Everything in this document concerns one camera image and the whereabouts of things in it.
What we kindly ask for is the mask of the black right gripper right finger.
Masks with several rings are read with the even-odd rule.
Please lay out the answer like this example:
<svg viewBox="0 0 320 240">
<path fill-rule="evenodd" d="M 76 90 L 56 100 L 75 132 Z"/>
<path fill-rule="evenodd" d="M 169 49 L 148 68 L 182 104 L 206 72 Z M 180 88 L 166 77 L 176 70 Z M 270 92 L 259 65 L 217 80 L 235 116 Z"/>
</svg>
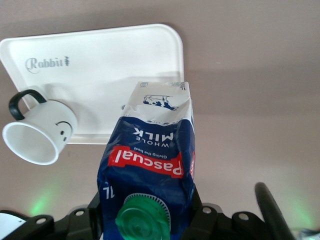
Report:
<svg viewBox="0 0 320 240">
<path fill-rule="evenodd" d="M 182 234 L 183 240 L 271 240 L 267 225 L 251 212 L 240 211 L 227 217 L 212 206 L 202 203 L 199 193 L 192 196 L 190 225 Z"/>
</svg>

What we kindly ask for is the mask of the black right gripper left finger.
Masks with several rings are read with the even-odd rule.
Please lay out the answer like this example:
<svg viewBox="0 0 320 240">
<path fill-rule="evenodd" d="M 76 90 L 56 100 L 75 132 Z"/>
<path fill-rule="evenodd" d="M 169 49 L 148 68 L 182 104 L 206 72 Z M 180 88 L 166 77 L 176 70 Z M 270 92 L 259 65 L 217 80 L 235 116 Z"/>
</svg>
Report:
<svg viewBox="0 0 320 240">
<path fill-rule="evenodd" d="M 103 236 L 100 196 L 55 221 L 50 215 L 29 218 L 14 231 L 16 240 L 99 240 Z"/>
</svg>

